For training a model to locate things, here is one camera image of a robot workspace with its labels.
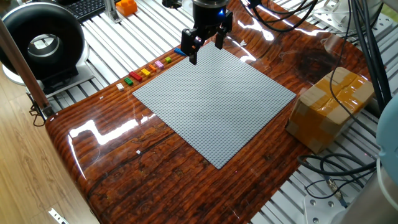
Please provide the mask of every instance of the cardboard box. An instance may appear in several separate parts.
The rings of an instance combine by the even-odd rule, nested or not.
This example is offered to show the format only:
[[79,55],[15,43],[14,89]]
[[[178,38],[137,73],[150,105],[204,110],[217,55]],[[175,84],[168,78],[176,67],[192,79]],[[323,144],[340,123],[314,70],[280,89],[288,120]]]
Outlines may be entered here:
[[[330,77],[331,73],[327,74],[299,96],[286,126],[290,134],[314,153],[324,150],[350,119],[330,93]],[[336,69],[332,89],[353,114],[364,108],[374,94],[371,82],[345,68]]]

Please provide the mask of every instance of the black cable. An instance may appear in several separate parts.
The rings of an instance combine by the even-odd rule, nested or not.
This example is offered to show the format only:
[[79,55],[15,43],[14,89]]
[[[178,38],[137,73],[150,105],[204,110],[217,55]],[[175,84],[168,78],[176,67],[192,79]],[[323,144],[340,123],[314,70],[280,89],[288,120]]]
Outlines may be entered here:
[[[346,158],[346,159],[349,159],[349,160],[355,162],[356,164],[358,164],[358,165],[360,165],[360,166],[365,166],[365,164],[364,164],[363,162],[361,162],[359,159],[357,159],[357,158],[355,158],[355,157],[353,157],[353,156],[348,156],[348,155],[340,154],[340,153],[333,153],[333,154],[326,155],[326,156],[324,156],[324,157],[321,159],[321,161],[320,161],[320,163],[319,163],[319,168],[320,168],[322,171],[325,171],[325,168],[323,167],[323,165],[324,165],[325,162],[327,162],[328,158],[330,158],[330,157],[343,157],[343,158]],[[364,185],[362,184],[362,182],[361,182],[360,180],[357,180],[356,183],[357,183],[359,186],[364,187]]]
[[[312,4],[312,2],[310,2],[310,3],[308,3],[307,5],[305,5],[302,9],[306,9],[306,8],[308,8],[308,7],[310,7],[310,5]],[[285,14],[290,14],[291,12],[293,12],[293,11],[288,11],[288,12],[280,12],[280,11],[276,11],[276,10],[273,10],[273,9],[270,9],[270,8],[268,8],[268,6],[267,7],[265,7],[265,6],[263,6],[265,9],[267,9],[268,11],[270,11],[270,12],[273,12],[273,13],[276,13],[276,14],[280,14],[280,15],[285,15]]]
[[261,16],[259,15],[259,13],[257,12],[257,9],[256,9],[255,7],[253,8],[253,12],[254,12],[254,14],[257,16],[257,19],[258,19],[260,22],[262,22],[268,29],[273,30],[273,31],[276,31],[276,32],[282,32],[282,33],[283,33],[283,32],[290,32],[290,31],[296,29],[298,26],[300,26],[300,25],[307,19],[307,17],[310,15],[310,13],[312,12],[313,8],[315,7],[315,5],[316,5],[317,3],[318,3],[318,0],[312,1],[311,7],[310,7],[310,9],[308,10],[308,12],[305,14],[305,16],[304,16],[298,23],[296,23],[294,26],[292,26],[292,27],[290,27],[290,28],[288,28],[288,29],[277,29],[277,28],[275,28],[275,27],[272,27],[272,26],[268,25],[268,24],[261,18]]
[[[348,1],[348,10],[351,12],[351,4]],[[357,122],[362,128],[364,128],[367,132],[369,132],[370,134],[372,134],[374,137],[376,137],[376,133],[370,129],[369,127],[367,127],[365,124],[363,124],[360,120],[358,120],[349,109],[347,109],[347,107],[345,107],[342,102],[336,97],[335,93],[333,92],[333,88],[332,88],[332,81],[333,81],[333,77],[336,73],[336,69],[339,66],[340,62],[341,62],[341,58],[343,57],[343,52],[344,52],[344,46],[347,42],[347,38],[348,38],[348,30],[349,30],[349,25],[351,24],[351,13],[349,13],[348,16],[348,26],[347,26],[347,31],[346,31],[346,35],[344,37],[344,42],[343,42],[343,46],[341,47],[341,52],[340,52],[340,56],[339,59],[337,60],[335,69],[333,70],[333,72],[331,73],[330,76],[330,82],[329,82],[329,89],[330,89],[330,93],[332,95],[332,97],[336,100],[336,102],[349,114],[349,116],[355,121]]]
[[316,184],[316,183],[319,183],[319,182],[322,182],[322,181],[324,181],[324,180],[318,180],[318,181],[315,181],[315,182],[311,183],[310,185],[308,185],[308,186],[305,187],[305,190],[307,191],[307,193],[309,194],[309,196],[311,196],[311,197],[313,197],[313,198],[316,198],[316,199],[326,199],[326,198],[330,198],[330,197],[333,197],[333,196],[334,196],[341,188],[343,188],[345,185],[347,185],[347,184],[349,184],[349,183],[352,183],[352,182],[355,183],[355,180],[358,180],[358,179],[360,179],[360,178],[362,178],[362,177],[365,177],[365,176],[367,176],[367,175],[373,173],[375,170],[376,170],[376,168],[370,170],[369,172],[367,172],[367,173],[365,173],[365,174],[363,174],[363,175],[361,175],[361,176],[359,176],[359,177],[357,177],[357,178],[355,178],[355,179],[352,179],[352,180],[349,180],[349,181],[343,183],[343,184],[342,184],[340,187],[338,187],[331,195],[328,195],[328,196],[317,197],[317,196],[314,196],[313,194],[311,194],[310,191],[308,190],[308,188],[311,187],[312,185],[314,185],[314,184]]
[[376,66],[377,75],[379,78],[379,83],[381,86],[381,91],[384,99],[384,104],[387,105],[390,102],[392,96],[390,91],[390,86],[388,83],[387,73],[384,69],[384,63],[381,58],[381,54],[379,51],[379,46],[377,45],[376,38],[374,37],[371,25],[370,25],[370,16],[369,16],[369,9],[368,4],[365,0],[362,0],[362,5],[364,7],[364,16],[365,16],[365,28],[368,38],[369,49],[371,51],[371,57],[373,59],[373,63]]
[[[355,0],[352,0],[352,2],[353,2],[352,12],[353,12],[353,17],[354,17],[354,22],[355,22],[355,28],[356,28],[356,30],[361,30],[361,25],[359,23],[359,16],[358,16],[358,8],[356,5],[357,3]],[[372,85],[374,88],[374,93],[376,95],[377,103],[379,105],[379,110],[383,111],[383,109],[386,105],[384,103],[384,99],[381,94],[379,80],[376,76],[375,68],[373,67],[373,63],[372,63],[371,56],[369,54],[368,46],[366,45],[365,38],[364,38],[363,34],[361,32],[357,32],[357,33],[358,33],[359,43],[361,44],[361,47],[362,47],[362,52],[365,56],[365,59],[366,59],[367,65],[368,65],[368,70],[369,70],[369,74],[370,74],[370,77],[372,80]]]
[[[339,155],[339,154],[330,154],[329,157],[333,157],[334,155]],[[347,159],[349,159],[349,160],[351,160],[351,161],[353,161],[353,162],[355,162],[355,163],[357,163],[357,164],[359,164],[359,165],[361,165],[361,166],[364,165],[364,164],[360,164],[360,163],[358,163],[357,161],[355,161],[356,158],[350,157],[350,158],[347,158]],[[338,169],[340,169],[340,170],[342,170],[342,171],[348,171],[348,170],[345,169],[343,166],[340,166],[340,165],[338,165],[337,163],[335,163],[335,162],[333,162],[333,161],[331,161],[331,160],[328,160],[328,157],[319,157],[318,160],[320,160],[319,167],[320,167],[320,169],[321,169],[322,171],[325,171],[325,168],[323,167],[323,164],[324,164],[325,162],[328,163],[328,164],[330,164],[330,165],[333,165],[333,166],[337,167]],[[352,177],[353,179],[356,178],[356,176],[355,176],[354,174],[351,174],[351,175],[349,175],[349,176]],[[328,180],[329,178],[330,178],[330,176],[325,175],[325,180]],[[362,184],[362,182],[361,182],[360,180],[357,180],[356,182],[357,182],[357,184],[358,184],[359,186],[363,187],[363,184]]]
[[303,5],[304,5],[306,2],[307,2],[307,0],[304,0],[298,8],[296,8],[294,11],[288,12],[288,13],[287,13],[288,16],[282,17],[282,18],[280,18],[280,19],[276,19],[276,20],[274,20],[274,21],[266,21],[266,23],[279,22],[279,21],[283,21],[284,19],[288,19],[288,18],[292,17],[296,12],[302,11],[302,10],[304,10],[304,9],[306,9],[306,8],[308,8],[308,7],[311,6],[311,3],[308,3],[306,6],[303,7]]
[[[340,170],[342,170],[342,171],[348,171],[347,169],[345,169],[343,166],[341,166],[341,165],[339,165],[339,164],[337,164],[337,163],[335,163],[335,162],[333,162],[333,161],[331,161],[331,160],[329,160],[329,159],[324,159],[324,158],[322,158],[322,157],[320,157],[320,156],[314,156],[314,155],[311,155],[310,156],[310,158],[312,158],[312,159],[317,159],[317,160],[319,160],[319,161],[324,161],[324,162],[326,162],[326,163],[328,163],[328,164],[330,164],[330,165],[333,165],[333,166],[335,166],[335,167],[337,167],[338,169],[340,169]],[[324,168],[323,168],[323,163],[322,164],[320,164],[320,168],[321,168],[321,170],[322,171],[325,171],[324,170]],[[354,176],[354,174],[351,174],[351,175],[349,175],[350,177],[352,177],[353,179],[355,179],[356,178],[356,176]],[[326,175],[325,176],[325,180],[327,180],[329,178],[329,176],[328,175]],[[361,181],[357,181],[357,183],[360,185],[360,186],[363,186],[363,184],[362,184],[362,182]]]
[[328,171],[320,170],[320,169],[317,169],[315,167],[310,166],[309,164],[304,162],[304,159],[306,159],[306,158],[319,159],[319,156],[313,156],[313,155],[298,156],[298,158],[297,158],[298,163],[300,163],[304,167],[316,172],[317,174],[329,175],[329,176],[332,176],[332,177],[341,177],[341,176],[345,176],[345,175],[353,175],[353,174],[364,172],[364,171],[367,171],[369,169],[373,169],[373,168],[376,167],[376,162],[371,162],[370,164],[367,164],[365,166],[362,166],[360,168],[353,169],[353,170],[347,170],[347,171],[343,171],[343,172],[328,172]]

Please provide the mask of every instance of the lego brick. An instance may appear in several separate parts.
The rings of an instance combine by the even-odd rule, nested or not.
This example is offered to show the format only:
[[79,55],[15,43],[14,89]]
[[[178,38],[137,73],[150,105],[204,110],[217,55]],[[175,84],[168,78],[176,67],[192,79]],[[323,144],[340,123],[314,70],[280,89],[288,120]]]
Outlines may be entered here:
[[125,81],[129,86],[131,86],[131,85],[133,84],[133,82],[131,81],[131,79],[128,78],[128,77],[124,78],[124,81]]
[[124,16],[137,12],[137,3],[134,0],[122,0],[116,3],[116,9]]
[[160,69],[163,69],[163,68],[164,68],[163,63],[160,62],[160,61],[156,61],[155,64],[156,64]]
[[146,69],[142,69],[141,72],[146,75],[147,77],[150,75],[150,72]]
[[181,49],[178,49],[178,48],[175,48],[175,49],[174,49],[174,52],[177,53],[177,54],[179,54],[179,55],[182,55],[182,56],[187,56],[186,54],[184,54],[184,52],[182,52]]
[[142,82],[142,77],[139,76],[139,75],[138,75],[137,73],[135,73],[135,72],[130,72],[130,73],[129,73],[129,76],[132,77],[133,79],[139,81],[139,82]]
[[167,63],[172,63],[172,58],[167,57],[167,58],[166,58],[166,62],[167,62]]
[[123,87],[122,83],[118,83],[118,84],[116,84],[116,86],[117,86],[117,88],[118,88],[120,91],[123,91],[123,90],[124,90],[124,87]]
[[153,71],[156,72],[156,68],[153,65],[149,65],[149,68]]
[[[209,82],[203,74],[215,70]],[[199,50],[197,65],[187,57],[133,95],[217,169],[295,97],[214,43]]]

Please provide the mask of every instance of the glossy wood surface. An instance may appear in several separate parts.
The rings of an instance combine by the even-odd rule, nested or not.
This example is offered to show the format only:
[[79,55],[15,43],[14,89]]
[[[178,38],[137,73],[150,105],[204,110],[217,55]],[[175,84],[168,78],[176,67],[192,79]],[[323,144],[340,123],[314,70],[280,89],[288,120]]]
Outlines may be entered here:
[[[234,24],[224,48],[294,93],[336,63],[340,38],[306,22],[292,32],[271,32],[238,1],[228,9]],[[275,19],[264,11],[261,16]],[[173,62],[165,69],[184,58],[168,52],[156,60],[167,56]],[[362,53],[351,44],[341,66],[368,75]],[[144,77],[141,69],[136,72]],[[310,153],[284,129],[294,101],[218,170],[132,95],[157,75],[134,86],[117,82],[124,91],[110,85],[48,119],[47,131],[81,194],[101,223],[248,221],[297,168],[296,157]]]

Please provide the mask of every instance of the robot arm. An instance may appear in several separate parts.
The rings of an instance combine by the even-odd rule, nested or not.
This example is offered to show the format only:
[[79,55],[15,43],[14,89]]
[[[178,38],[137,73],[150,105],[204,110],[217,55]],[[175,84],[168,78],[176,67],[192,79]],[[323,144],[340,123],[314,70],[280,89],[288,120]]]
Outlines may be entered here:
[[[189,61],[197,64],[199,48],[207,39],[216,34],[216,47],[223,48],[223,41],[232,30],[233,13],[226,9],[229,0],[193,0],[192,29],[184,29],[181,37],[181,50],[189,56]],[[163,0],[165,7],[178,8],[181,1]]]

